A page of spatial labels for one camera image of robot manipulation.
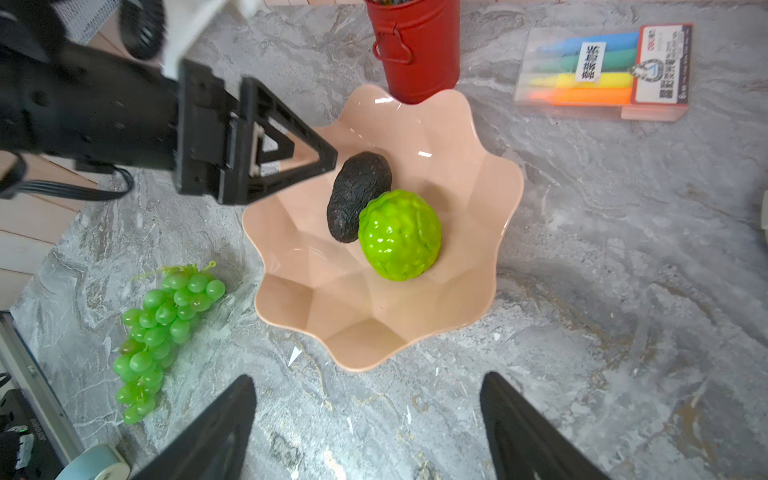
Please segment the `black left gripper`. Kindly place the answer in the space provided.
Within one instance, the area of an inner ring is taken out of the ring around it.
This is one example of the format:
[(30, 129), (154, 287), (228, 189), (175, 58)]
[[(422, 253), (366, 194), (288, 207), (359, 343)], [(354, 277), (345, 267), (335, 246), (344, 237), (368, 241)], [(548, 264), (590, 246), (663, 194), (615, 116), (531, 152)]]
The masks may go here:
[(77, 168), (119, 173), (169, 171), (182, 195), (239, 204), (230, 149), (234, 97), (210, 68), (183, 63), (178, 80), (64, 40), (49, 56), (33, 41), (1, 38), (1, 148), (13, 155), (1, 196), (41, 193), (113, 200), (117, 192), (26, 179), (22, 154), (69, 158)]

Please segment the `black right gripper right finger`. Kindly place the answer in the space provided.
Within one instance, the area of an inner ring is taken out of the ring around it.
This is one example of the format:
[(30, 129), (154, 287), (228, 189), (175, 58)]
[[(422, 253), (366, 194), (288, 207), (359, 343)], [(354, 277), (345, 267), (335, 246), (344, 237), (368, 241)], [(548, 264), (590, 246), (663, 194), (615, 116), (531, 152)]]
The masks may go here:
[(480, 406), (497, 478), (607, 477), (500, 374), (484, 376)]

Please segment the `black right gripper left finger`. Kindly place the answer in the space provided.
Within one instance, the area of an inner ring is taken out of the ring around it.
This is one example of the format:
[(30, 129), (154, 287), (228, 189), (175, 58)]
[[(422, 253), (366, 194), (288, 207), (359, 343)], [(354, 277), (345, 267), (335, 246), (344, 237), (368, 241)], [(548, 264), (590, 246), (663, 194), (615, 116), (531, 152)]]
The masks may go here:
[(241, 375), (137, 479), (239, 479), (254, 423), (253, 380)]

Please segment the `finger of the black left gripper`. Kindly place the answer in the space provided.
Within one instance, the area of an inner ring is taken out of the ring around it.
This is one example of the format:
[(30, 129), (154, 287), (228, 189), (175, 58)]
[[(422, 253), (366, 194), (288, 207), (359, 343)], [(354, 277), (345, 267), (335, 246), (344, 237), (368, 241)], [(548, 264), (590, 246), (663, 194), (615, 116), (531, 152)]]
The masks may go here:
[[(277, 173), (261, 168), (294, 157), (298, 149), (310, 159)], [(239, 201), (251, 204), (333, 170), (337, 151), (309, 127), (261, 81), (246, 77), (239, 98)]]

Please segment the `dark fake avocado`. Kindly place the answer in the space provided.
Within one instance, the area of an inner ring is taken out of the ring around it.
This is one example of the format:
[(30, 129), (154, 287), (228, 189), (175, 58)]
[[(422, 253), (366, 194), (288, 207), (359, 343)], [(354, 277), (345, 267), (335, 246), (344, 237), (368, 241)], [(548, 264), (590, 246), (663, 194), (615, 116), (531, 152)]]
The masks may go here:
[(336, 176), (327, 206), (331, 236), (341, 243), (356, 241), (360, 213), (391, 185), (392, 171), (384, 156), (364, 151), (350, 157)]

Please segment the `green fake grape bunch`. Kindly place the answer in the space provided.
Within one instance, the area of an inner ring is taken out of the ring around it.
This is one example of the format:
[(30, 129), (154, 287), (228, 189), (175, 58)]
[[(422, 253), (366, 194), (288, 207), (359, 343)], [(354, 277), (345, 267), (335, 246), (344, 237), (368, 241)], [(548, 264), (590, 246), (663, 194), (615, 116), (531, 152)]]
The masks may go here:
[(178, 350), (189, 343), (202, 320), (227, 293), (216, 276), (217, 263), (166, 266), (140, 275), (154, 279), (138, 307), (121, 315), (127, 339), (118, 349), (113, 370), (121, 385), (116, 401), (122, 421), (134, 425), (157, 407), (157, 397)]

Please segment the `bright green bumpy fake fruit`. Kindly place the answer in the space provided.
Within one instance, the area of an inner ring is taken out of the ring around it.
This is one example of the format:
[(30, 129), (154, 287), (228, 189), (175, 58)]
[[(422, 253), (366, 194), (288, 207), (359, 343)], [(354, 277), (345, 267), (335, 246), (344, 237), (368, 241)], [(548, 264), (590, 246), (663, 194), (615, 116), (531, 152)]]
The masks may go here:
[(384, 193), (362, 210), (359, 220), (362, 252), (379, 276), (411, 280), (437, 261), (442, 225), (420, 195), (405, 190)]

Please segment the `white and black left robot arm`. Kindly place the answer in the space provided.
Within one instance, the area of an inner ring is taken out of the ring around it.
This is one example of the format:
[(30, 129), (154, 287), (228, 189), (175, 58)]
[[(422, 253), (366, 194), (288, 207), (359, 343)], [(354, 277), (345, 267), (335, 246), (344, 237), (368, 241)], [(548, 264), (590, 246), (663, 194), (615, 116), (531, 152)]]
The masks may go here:
[(186, 52), (217, 1), (125, 1), (123, 54), (70, 41), (51, 1), (1, 5), (1, 195), (113, 201), (116, 191), (27, 178), (25, 155), (79, 171), (170, 173), (182, 195), (247, 205), (334, 169), (336, 150), (260, 81), (230, 94)]

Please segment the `pink scalloped fruit bowl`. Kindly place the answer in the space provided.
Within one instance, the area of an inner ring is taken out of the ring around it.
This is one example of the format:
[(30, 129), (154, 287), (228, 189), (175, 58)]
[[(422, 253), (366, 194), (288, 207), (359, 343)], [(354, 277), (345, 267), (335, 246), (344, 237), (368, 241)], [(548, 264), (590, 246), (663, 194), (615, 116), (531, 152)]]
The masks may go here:
[(265, 271), (258, 315), (319, 340), (357, 372), (479, 320), (495, 295), (524, 176), (483, 147), (467, 98), (444, 90), (407, 105), (364, 85), (319, 134), (340, 162), (365, 151), (383, 156), (392, 190), (364, 214), (351, 243), (328, 227), (335, 172), (247, 207), (243, 229)]

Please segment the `grey-blue rectangular bar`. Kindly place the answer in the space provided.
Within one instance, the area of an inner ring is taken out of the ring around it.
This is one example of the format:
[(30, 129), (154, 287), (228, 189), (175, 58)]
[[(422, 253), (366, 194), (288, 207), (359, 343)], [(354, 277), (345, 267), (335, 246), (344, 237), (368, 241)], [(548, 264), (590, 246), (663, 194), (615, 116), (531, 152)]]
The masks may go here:
[(114, 447), (101, 444), (77, 456), (56, 480), (126, 480), (130, 472), (130, 465)]

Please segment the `red metal pencil bucket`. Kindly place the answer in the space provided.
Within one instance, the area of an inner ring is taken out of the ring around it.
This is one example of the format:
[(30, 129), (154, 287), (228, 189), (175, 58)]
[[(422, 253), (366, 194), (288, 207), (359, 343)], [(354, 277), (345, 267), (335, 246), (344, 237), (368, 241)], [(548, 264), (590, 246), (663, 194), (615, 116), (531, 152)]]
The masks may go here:
[(456, 86), (460, 76), (460, 2), (368, 1), (374, 56), (390, 95), (418, 104)]

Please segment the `white and teal alarm clock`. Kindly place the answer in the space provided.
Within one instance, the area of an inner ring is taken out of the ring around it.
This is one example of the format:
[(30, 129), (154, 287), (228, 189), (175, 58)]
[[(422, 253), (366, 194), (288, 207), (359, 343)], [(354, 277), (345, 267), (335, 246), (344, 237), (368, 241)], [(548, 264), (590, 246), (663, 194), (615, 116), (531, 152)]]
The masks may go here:
[(760, 216), (761, 230), (764, 233), (766, 243), (768, 242), (768, 191), (763, 194)]

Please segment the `pack of coloured highlighters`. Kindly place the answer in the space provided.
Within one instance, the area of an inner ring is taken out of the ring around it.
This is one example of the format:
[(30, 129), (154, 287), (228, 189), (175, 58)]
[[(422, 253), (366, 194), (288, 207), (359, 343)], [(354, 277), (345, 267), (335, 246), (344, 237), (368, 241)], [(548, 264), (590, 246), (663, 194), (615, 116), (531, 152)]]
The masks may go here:
[(693, 25), (529, 32), (517, 105), (551, 115), (675, 122), (689, 109)]

